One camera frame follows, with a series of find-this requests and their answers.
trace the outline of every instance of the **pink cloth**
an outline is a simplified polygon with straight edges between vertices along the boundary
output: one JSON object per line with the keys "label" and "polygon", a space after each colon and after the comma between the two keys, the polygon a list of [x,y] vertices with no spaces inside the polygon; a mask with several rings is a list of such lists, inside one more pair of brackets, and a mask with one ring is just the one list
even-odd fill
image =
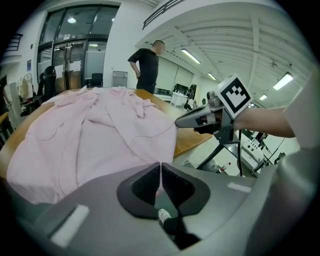
{"label": "pink cloth", "polygon": [[172,162],[176,136],[174,120],[131,90],[83,88],[31,124],[7,181],[28,201],[53,204],[96,177]]}

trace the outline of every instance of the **gray device housing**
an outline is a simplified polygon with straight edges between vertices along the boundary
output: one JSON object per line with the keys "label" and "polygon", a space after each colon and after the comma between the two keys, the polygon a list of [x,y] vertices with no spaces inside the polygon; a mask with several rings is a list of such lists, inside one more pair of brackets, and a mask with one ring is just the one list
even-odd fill
{"label": "gray device housing", "polygon": [[117,199],[119,184],[150,164],[87,182],[53,205],[35,227],[42,234],[51,233],[80,204],[90,212],[66,249],[67,254],[260,255],[287,235],[308,208],[317,191],[319,153],[319,148],[300,150],[276,166],[263,168],[258,179],[171,164],[205,182],[210,189],[203,209],[183,217],[188,232],[200,239],[184,250],[179,250],[157,220],[134,217]]}

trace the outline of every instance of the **doorway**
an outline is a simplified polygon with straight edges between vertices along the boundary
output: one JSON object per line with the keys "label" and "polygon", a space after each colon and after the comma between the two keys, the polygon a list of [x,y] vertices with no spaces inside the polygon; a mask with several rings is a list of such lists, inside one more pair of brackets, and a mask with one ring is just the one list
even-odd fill
{"label": "doorway", "polygon": [[55,68],[55,92],[82,87],[86,41],[59,43],[53,47],[52,65]]}

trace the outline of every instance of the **office chair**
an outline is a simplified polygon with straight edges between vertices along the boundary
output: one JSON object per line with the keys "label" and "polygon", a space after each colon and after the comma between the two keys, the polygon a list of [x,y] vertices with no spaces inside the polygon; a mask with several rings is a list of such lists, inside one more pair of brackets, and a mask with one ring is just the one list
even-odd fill
{"label": "office chair", "polygon": [[43,102],[51,99],[55,96],[56,89],[56,70],[54,66],[48,66],[44,73],[39,76],[40,82],[38,86],[37,95],[35,97],[28,98],[20,105],[24,106],[24,111],[20,114],[21,117],[30,115],[33,111],[41,106]]}
{"label": "office chair", "polygon": [[90,87],[102,87],[103,86],[103,74],[93,73],[91,76]]}

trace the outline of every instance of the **white sleeve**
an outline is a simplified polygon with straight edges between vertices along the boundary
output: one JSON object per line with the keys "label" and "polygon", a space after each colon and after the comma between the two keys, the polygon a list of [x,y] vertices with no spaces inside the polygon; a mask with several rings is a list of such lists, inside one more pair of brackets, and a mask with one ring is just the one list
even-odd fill
{"label": "white sleeve", "polygon": [[301,148],[320,146],[320,74],[315,69],[284,111]]}

